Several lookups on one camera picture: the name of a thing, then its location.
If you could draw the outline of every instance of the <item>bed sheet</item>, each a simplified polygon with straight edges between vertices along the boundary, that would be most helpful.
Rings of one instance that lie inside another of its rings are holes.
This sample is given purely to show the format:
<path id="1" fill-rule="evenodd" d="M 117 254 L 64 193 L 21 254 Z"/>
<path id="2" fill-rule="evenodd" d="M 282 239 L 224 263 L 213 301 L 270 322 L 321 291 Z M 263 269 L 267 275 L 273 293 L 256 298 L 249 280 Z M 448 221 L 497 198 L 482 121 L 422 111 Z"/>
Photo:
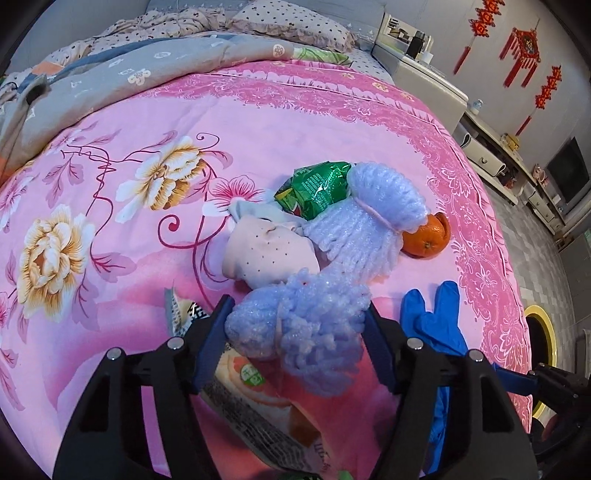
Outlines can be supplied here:
<path id="1" fill-rule="evenodd" d="M 353 64 L 351 65 L 353 70 L 371 75 L 383 82 L 394 85 L 394 81 L 390 74 L 384 69 L 384 67 L 382 67 L 380 62 L 371 56 L 370 52 L 354 48 L 353 51 L 348 52 L 347 55 L 353 60 Z"/>
<path id="2" fill-rule="evenodd" d="M 245 295 L 221 275 L 232 200 L 267 201 L 295 168 L 326 160 L 395 167 L 449 218 L 452 240 L 438 257 L 401 255 L 389 278 L 371 284 L 380 314 L 397 320 L 412 288 L 429 309 L 436 286 L 454 280 L 467 345 L 529 370 L 517 282 L 462 150 L 415 97 L 351 69 L 319 67 L 260 61 L 146 90 L 63 131 L 0 190 L 0 215 L 9 216 L 0 231 L 0 407 L 47 473 L 106 350 L 146 351 L 168 338 L 165 288 L 207 310 L 225 293 Z M 283 381 L 281 394 L 323 434 L 326 478 L 347 470 L 367 479 L 394 420 L 397 402 L 367 355 L 359 370 L 335 399 Z M 531 399 L 514 402 L 529 427 Z M 145 405 L 152 462 L 166 472 L 153 399 Z M 200 399 L 194 406 L 222 478 L 268 475 Z"/>

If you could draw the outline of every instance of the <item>green plastic wrapper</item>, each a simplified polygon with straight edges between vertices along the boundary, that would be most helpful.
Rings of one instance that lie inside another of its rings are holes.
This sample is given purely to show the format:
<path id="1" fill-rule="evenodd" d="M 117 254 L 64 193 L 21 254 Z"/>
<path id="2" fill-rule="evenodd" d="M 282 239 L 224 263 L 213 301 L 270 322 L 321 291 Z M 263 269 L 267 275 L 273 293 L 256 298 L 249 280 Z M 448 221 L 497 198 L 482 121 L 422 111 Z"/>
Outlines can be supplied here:
<path id="1" fill-rule="evenodd" d="M 285 211 L 312 220 L 328 205 L 346 198 L 350 168 L 351 164 L 344 161 L 298 168 L 277 190 L 275 200 Z"/>

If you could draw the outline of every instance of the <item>blue nitrile glove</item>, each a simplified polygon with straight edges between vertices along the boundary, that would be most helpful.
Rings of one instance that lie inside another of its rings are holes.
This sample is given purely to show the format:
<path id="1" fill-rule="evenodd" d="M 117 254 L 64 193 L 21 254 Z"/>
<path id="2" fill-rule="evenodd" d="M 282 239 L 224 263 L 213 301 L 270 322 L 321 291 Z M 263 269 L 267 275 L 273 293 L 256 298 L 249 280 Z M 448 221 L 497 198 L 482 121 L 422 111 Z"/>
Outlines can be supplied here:
<path id="1" fill-rule="evenodd" d="M 425 301 L 418 290 L 409 291 L 400 307 L 400 325 L 408 337 L 420 338 L 437 352 L 465 355 L 468 347 L 457 326 L 459 312 L 460 293 L 457 284 L 445 281 L 437 288 L 433 312 L 425 310 Z M 439 466 L 448 410 L 449 387 L 439 388 L 429 436 L 431 463 L 426 469 L 427 473 L 436 471 Z"/>

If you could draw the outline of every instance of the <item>metal screw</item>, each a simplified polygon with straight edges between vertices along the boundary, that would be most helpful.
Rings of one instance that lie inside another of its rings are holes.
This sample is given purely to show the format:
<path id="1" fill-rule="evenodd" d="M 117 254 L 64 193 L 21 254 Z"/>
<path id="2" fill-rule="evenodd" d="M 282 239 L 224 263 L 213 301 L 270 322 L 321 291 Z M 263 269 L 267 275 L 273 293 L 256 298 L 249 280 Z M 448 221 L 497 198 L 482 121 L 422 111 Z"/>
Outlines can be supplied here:
<path id="1" fill-rule="evenodd" d="M 468 356 L 475 362 L 482 362 L 484 360 L 484 353 L 482 353 L 480 350 L 470 350 L 468 352 Z"/>
<path id="2" fill-rule="evenodd" d="M 109 360 L 117 360 L 121 356 L 122 353 L 123 353 L 123 351 L 121 350 L 121 348 L 116 346 L 116 347 L 111 348 L 107 352 L 107 358 Z"/>
<path id="3" fill-rule="evenodd" d="M 420 338 L 410 337 L 407 340 L 407 346 L 411 350 L 420 350 L 421 348 L 423 348 L 423 345 L 423 341 Z"/>
<path id="4" fill-rule="evenodd" d="M 184 345 L 184 340 L 181 337 L 172 337 L 168 342 L 166 342 L 166 346 L 171 350 L 178 350 Z"/>

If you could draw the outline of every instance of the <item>tiled floor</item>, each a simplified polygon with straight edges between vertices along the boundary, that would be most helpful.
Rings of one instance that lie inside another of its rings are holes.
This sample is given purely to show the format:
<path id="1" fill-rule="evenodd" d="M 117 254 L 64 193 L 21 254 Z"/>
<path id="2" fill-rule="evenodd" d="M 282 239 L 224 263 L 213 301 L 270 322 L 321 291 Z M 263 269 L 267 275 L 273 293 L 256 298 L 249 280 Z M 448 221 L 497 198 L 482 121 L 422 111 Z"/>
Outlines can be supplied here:
<path id="1" fill-rule="evenodd" d="M 496 219 L 515 271 L 524 307 L 539 305 L 548 313 L 557 338 L 558 367 L 574 371 L 573 303 L 558 250 L 546 227 L 519 201 L 511 206 L 487 187 Z"/>

